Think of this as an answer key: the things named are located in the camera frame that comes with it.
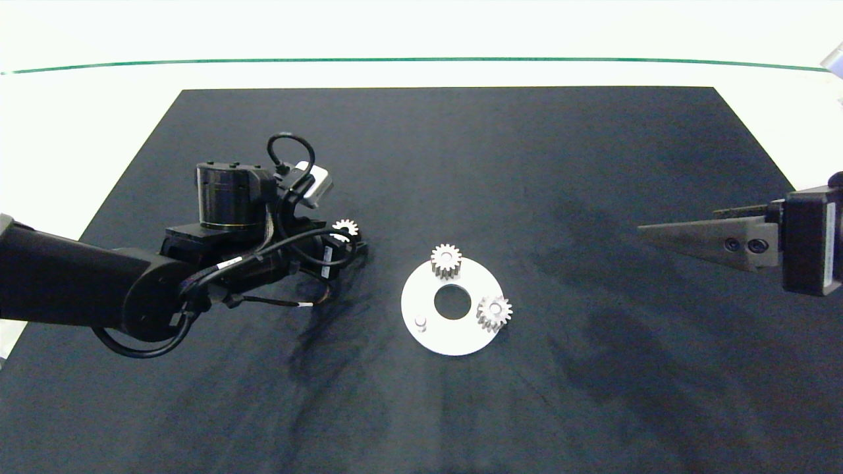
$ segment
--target robotic arm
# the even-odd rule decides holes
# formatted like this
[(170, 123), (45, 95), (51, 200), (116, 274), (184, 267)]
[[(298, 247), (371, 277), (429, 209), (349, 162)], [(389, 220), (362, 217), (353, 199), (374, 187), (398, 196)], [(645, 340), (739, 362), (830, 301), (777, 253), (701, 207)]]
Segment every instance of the robotic arm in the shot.
[[(272, 147), (292, 139), (309, 160), (283, 163)], [(333, 228), (297, 217), (316, 208), (333, 186), (310, 144), (291, 133), (270, 137), (275, 165), (206, 162), (196, 166), (199, 220), (166, 229), (158, 254), (106, 250), (46, 234), (0, 214), (0, 317), (89, 326), (111, 350), (132, 358), (163, 355), (181, 343), (212, 303), (244, 301), (313, 306), (328, 298), (330, 281), (365, 248), (351, 221)], [(244, 294), (303, 272), (325, 285), (316, 301), (282, 301)], [(106, 329), (161, 347), (126, 347)]]

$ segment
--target white disc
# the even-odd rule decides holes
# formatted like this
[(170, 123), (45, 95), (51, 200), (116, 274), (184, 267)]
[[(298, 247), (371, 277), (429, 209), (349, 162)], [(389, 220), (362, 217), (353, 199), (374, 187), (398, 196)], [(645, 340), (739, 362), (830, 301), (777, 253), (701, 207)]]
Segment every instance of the white disc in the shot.
[[(440, 315), (433, 303), (436, 292), (448, 285), (462, 288), (471, 298), (469, 312), (458, 320)], [(465, 355), (481, 350), (497, 335), (477, 324), (477, 305), (485, 296), (502, 294), (495, 277), (476, 261), (463, 257), (459, 273), (447, 280), (437, 277), (430, 261), (425, 261), (404, 284), (401, 313), (407, 330), (422, 346), (443, 355)]]

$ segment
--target cable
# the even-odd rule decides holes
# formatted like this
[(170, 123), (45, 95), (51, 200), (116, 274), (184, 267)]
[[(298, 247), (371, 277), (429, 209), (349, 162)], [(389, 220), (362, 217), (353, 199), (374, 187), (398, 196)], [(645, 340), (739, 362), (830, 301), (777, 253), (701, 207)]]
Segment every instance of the cable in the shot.
[[(266, 143), (266, 151), (267, 151), (267, 153), (269, 153), (269, 157), (276, 164), (276, 166), (281, 165), (281, 160), (278, 159), (278, 157), (275, 155), (275, 151), (272, 149), (272, 145), (275, 143), (276, 140), (278, 140), (280, 138), (290, 138), (291, 140), (295, 140), (295, 141), (301, 143), (308, 150), (308, 165), (304, 168), (304, 173), (302, 173), (302, 175), (299, 176), (293, 182), (293, 184), (290, 185), (287, 188), (287, 190), (284, 192), (284, 194), (276, 201), (275, 212), (274, 212), (275, 214), (279, 214), (279, 207), (282, 206), (283, 203), (287, 202), (287, 199), (290, 197), (290, 194), (293, 193), (293, 190), (296, 189), (302, 182), (304, 182), (307, 179), (308, 175), (310, 175), (310, 171), (314, 167), (314, 163), (316, 162), (316, 152), (314, 151), (313, 146), (310, 145), (310, 142), (308, 142), (304, 138), (302, 138), (298, 135), (294, 135), (290, 132), (280, 132), (280, 133), (276, 133), (275, 135), (272, 135), (269, 138), (269, 141)], [(308, 189), (301, 190), (299, 192), (299, 194), (296, 196), (295, 201), (293, 201), (291, 203), (291, 207), (290, 207), (290, 211), (289, 211), (289, 214), (290, 214), (291, 217), (295, 216), (296, 206), (298, 205), (298, 202), (302, 200), (302, 198), (304, 197), (304, 193), (307, 192), (307, 190)], [(287, 237), (289, 237), (289, 232), (287, 232), (287, 226), (285, 225), (285, 220), (283, 218), (279, 218), (278, 221), (279, 221), (278, 226), (277, 226), (278, 231), (281, 234), (281, 237), (286, 239)], [(310, 263), (312, 265), (319, 265), (319, 266), (322, 266), (322, 267), (334, 267), (334, 266), (340, 265), (340, 261), (325, 261), (325, 260), (320, 260), (318, 258), (313, 258), (312, 256), (309, 256), (307, 253), (305, 253), (303, 250), (299, 249), (296, 245), (290, 245), (290, 249), (293, 251), (293, 253), (295, 253), (297, 256), (299, 256), (302, 260), (304, 260), (307, 263)]]
[(309, 306), (316, 306), (319, 304), (323, 304), (325, 301), (328, 300), (330, 297), (330, 292), (332, 291), (330, 282), (327, 278), (322, 277), (321, 275), (317, 275), (316, 273), (311, 272), (310, 270), (302, 270), (302, 273), (322, 282), (325, 285), (325, 291), (315, 301), (286, 301), (283, 299), (268, 299), (268, 298), (261, 298), (257, 296), (250, 296), (248, 294), (244, 294), (243, 301), (251, 301), (255, 303), (266, 303), (266, 304), (274, 304), (275, 306), (287, 306), (292, 308), (304, 308)]
[(307, 169), (304, 170), (304, 174), (301, 175), (296, 180), (295, 185), (298, 185), (300, 183), (300, 181), (305, 176), (309, 175), (310, 171), (313, 169), (314, 163), (316, 162), (316, 152), (314, 151), (314, 148), (310, 145), (310, 143), (307, 140), (305, 140), (304, 138), (301, 138), (299, 135), (295, 135), (295, 134), (290, 133), (290, 132), (276, 133), (275, 135), (272, 135), (271, 137), (269, 137), (269, 140), (266, 142), (266, 152), (269, 154), (269, 157), (272, 160), (272, 163), (275, 163), (276, 168), (284, 168), (284, 164), (281, 162), (280, 159), (278, 159), (278, 156), (275, 155), (275, 150), (272, 149), (272, 145), (274, 145), (275, 141), (280, 139), (280, 138), (289, 138), (291, 140), (295, 140), (295, 141), (301, 143), (308, 150), (308, 156), (309, 156), (308, 167), (307, 167)]
[(237, 257), (240, 260), (233, 259), (229, 260), (228, 262), (224, 262), (226, 265), (224, 267), (220, 267), (221, 264), (217, 265), (217, 270), (208, 273), (203, 277), (199, 277), (198, 279), (194, 280), (191, 284), (185, 285), (180, 291), (180, 297), (184, 298), (186, 301), (191, 301), (193, 298), (196, 297), (197, 292), (200, 291), (201, 288), (205, 288), (208, 284), (223, 277), (225, 274), (236, 270), (237, 268), (242, 267), (243, 265), (249, 264), (252, 261), (258, 260), (261, 257), (272, 253), (275, 250), (278, 250), (284, 246), (292, 244), (297, 240), (306, 239), (308, 237), (315, 237), (316, 235), (325, 235), (325, 234), (339, 234), (343, 235), (344, 237), (348, 238), (349, 241), (352, 243), (352, 250), (349, 252), (349, 255), (346, 257), (337, 260), (337, 265), (346, 265), (347, 263), (354, 260), (355, 256), (357, 256), (357, 242), (353, 239), (351, 234), (348, 234), (345, 230), (342, 229), (313, 229), (308, 230), (306, 232), (302, 232), (301, 234), (296, 234), (293, 237), (287, 237), (284, 240), (279, 240), (278, 242), (268, 245), (264, 249), (258, 250), (257, 252), (250, 254), (248, 256), (240, 256)]
[(181, 342), (185, 340), (185, 337), (187, 337), (187, 333), (191, 330), (193, 322), (198, 317), (199, 313), (195, 311), (182, 312), (181, 317), (179, 318), (179, 331), (175, 334), (175, 336), (173, 336), (173, 338), (163, 346), (148, 350), (133, 349), (120, 344), (114, 337), (111, 337), (111, 334), (105, 331), (104, 327), (92, 327), (91, 330), (94, 331), (94, 334), (100, 339), (100, 341), (102, 341), (103, 344), (105, 344), (107, 348), (120, 354), (121, 356), (129, 358), (155, 358), (163, 356), (181, 344)]

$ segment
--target spur gear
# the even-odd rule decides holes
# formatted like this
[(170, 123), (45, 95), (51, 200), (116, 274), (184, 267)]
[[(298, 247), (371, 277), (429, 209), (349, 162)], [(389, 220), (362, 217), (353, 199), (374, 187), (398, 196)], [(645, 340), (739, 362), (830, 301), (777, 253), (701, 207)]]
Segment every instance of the spur gear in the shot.
[(489, 332), (498, 332), (513, 316), (513, 306), (502, 296), (486, 296), (477, 305), (477, 324)]
[(437, 245), (430, 255), (433, 273), (445, 280), (457, 276), (462, 261), (463, 254), (459, 253), (459, 249), (451, 244)]
[[(357, 223), (355, 223), (351, 219), (338, 220), (331, 227), (337, 230), (345, 230), (347, 233), (354, 236), (360, 235), (360, 228), (357, 226)], [(346, 237), (345, 235), (331, 234), (330, 236), (334, 239), (339, 240), (340, 242), (348, 243), (348, 237)]]

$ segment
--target gear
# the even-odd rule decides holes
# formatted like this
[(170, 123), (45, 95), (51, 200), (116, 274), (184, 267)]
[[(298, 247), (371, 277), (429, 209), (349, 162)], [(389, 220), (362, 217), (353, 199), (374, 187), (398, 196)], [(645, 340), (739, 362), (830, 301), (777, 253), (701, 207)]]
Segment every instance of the gear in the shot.
[[(337, 230), (345, 230), (347, 233), (354, 236), (360, 235), (360, 228), (357, 226), (357, 223), (355, 223), (351, 219), (338, 220), (331, 227)], [(334, 239), (339, 240), (340, 242), (348, 243), (348, 237), (346, 237), (345, 235), (331, 234), (330, 236)]]
[(433, 273), (445, 280), (457, 276), (462, 260), (463, 254), (459, 253), (459, 249), (451, 244), (437, 245), (430, 255)]
[(486, 296), (477, 305), (477, 324), (489, 332), (498, 332), (513, 316), (513, 306), (503, 296)]

